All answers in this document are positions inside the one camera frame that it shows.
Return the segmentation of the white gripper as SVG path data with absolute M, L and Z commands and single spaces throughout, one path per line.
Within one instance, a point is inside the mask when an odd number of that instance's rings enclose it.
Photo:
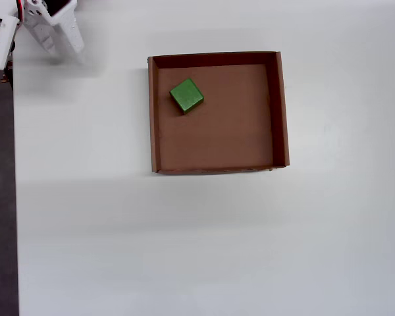
M 60 52 L 77 63 L 84 62 L 84 40 L 80 33 L 74 10 L 77 0 L 27 0 L 22 1 L 24 26 L 41 48 L 52 57 L 58 53 L 46 25 L 54 26 L 59 36 Z

